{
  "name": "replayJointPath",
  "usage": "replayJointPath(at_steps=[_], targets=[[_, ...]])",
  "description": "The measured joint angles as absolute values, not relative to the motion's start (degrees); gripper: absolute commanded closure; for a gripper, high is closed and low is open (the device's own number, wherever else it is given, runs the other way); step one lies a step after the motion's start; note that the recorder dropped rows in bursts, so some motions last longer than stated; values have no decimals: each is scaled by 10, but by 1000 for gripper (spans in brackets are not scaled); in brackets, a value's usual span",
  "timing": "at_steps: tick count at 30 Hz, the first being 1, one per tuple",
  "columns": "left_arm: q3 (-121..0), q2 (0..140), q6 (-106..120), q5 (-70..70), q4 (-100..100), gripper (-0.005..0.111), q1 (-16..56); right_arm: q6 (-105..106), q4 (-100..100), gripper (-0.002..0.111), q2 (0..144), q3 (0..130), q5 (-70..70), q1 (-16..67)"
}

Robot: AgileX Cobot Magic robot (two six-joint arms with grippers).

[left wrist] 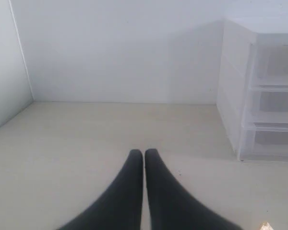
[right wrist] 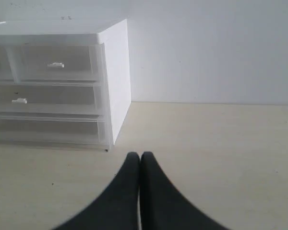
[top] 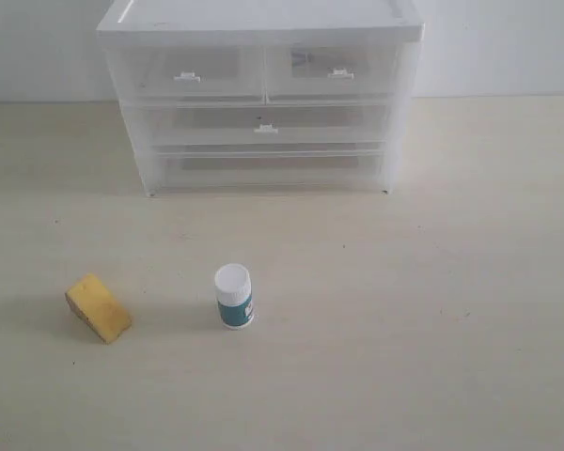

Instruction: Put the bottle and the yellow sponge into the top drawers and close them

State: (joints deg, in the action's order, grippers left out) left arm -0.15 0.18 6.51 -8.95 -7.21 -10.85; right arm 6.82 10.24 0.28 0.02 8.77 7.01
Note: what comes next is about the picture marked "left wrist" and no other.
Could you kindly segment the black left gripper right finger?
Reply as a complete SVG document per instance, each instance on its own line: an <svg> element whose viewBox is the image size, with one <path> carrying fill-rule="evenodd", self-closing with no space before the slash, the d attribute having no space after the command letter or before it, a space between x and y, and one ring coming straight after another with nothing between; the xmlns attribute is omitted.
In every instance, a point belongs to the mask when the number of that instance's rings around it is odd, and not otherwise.
<svg viewBox="0 0 288 230"><path fill-rule="evenodd" d="M178 182L157 149L146 150L144 159L151 229L220 229L220 217L196 200Z"/></svg>

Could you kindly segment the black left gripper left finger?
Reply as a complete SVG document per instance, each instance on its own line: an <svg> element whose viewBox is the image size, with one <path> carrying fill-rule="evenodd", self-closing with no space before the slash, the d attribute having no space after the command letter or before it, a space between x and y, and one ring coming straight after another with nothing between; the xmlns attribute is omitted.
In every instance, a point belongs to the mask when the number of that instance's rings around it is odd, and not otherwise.
<svg viewBox="0 0 288 230"><path fill-rule="evenodd" d="M61 230L139 230L141 228L144 180L143 155L132 149L122 169L86 210Z"/></svg>

